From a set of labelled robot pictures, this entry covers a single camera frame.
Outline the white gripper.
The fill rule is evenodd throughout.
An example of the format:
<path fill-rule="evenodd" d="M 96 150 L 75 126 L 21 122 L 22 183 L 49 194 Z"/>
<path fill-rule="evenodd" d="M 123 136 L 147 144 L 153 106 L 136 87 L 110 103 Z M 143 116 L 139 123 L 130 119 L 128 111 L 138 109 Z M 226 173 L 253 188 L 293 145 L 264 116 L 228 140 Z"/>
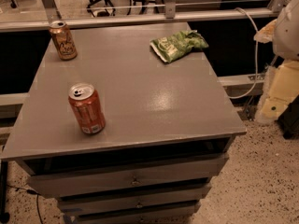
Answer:
<path fill-rule="evenodd" d="M 278 68 L 270 66 L 265 74 L 255 120 L 269 124 L 299 95 L 299 0 L 291 0 L 276 20 L 255 34 L 254 40 L 264 44 L 273 40 L 274 53 L 287 60 Z"/>

